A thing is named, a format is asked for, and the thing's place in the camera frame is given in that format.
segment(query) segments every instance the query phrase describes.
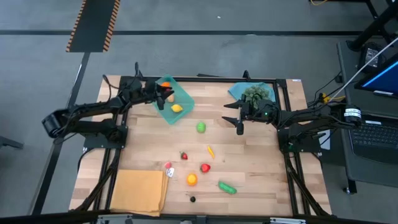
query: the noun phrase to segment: keyboard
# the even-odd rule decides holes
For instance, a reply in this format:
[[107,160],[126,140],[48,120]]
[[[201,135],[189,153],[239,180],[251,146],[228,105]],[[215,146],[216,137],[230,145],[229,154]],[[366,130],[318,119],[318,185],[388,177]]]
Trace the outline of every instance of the keyboard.
[[353,152],[376,162],[398,164],[398,125],[364,121],[359,129],[350,131]]

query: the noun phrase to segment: gray floor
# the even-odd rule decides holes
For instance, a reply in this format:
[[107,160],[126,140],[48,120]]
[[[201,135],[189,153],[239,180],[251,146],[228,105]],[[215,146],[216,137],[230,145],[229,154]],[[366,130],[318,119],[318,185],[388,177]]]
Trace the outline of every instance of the gray floor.
[[[0,29],[71,29],[80,0],[0,0]],[[378,11],[384,2],[374,2]],[[372,17],[363,3],[307,0],[124,0],[116,29],[129,30],[363,30]],[[66,105],[83,54],[65,53],[67,36],[0,35],[0,135],[25,143],[0,151],[0,217],[28,213],[51,139],[41,119]],[[91,54],[77,103],[95,101],[102,74],[208,73],[240,77],[300,78],[312,100],[316,89],[339,71],[338,37],[114,36],[105,54]],[[333,82],[325,88],[332,91]],[[66,142],[44,212],[68,209],[83,138]],[[397,223],[398,189],[358,184],[347,196],[344,168],[324,166],[333,214]]]

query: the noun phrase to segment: monitor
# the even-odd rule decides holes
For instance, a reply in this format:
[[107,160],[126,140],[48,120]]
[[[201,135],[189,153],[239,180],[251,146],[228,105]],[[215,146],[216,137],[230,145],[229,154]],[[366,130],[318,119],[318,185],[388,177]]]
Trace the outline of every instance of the monitor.
[[380,95],[398,96],[398,54],[387,60],[376,72],[360,80],[355,88]]

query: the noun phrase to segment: green lime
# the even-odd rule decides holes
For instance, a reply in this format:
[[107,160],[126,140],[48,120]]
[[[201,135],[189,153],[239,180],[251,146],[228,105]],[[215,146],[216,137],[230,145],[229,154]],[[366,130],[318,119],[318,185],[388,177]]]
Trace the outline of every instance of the green lime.
[[206,131],[206,124],[203,123],[203,122],[199,122],[199,123],[197,124],[197,131],[198,131],[199,133],[204,133],[204,132]]

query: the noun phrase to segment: teal plastic tray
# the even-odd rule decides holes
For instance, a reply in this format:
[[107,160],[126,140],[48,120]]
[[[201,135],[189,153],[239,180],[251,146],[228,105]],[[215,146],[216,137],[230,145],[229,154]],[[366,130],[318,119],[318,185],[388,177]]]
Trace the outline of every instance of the teal plastic tray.
[[[174,80],[171,75],[165,75],[164,77],[158,79],[156,83],[162,84],[163,82],[169,82],[170,86],[174,91],[174,102],[169,103],[167,100],[164,104],[164,109],[160,110],[156,103],[153,103],[156,110],[162,115],[162,117],[168,122],[168,124],[174,124],[178,119],[185,116],[187,113],[191,112],[193,107],[195,106],[195,101],[193,98],[188,95],[188,93]],[[174,104],[178,104],[182,107],[182,111],[179,113],[174,113],[171,107]]]

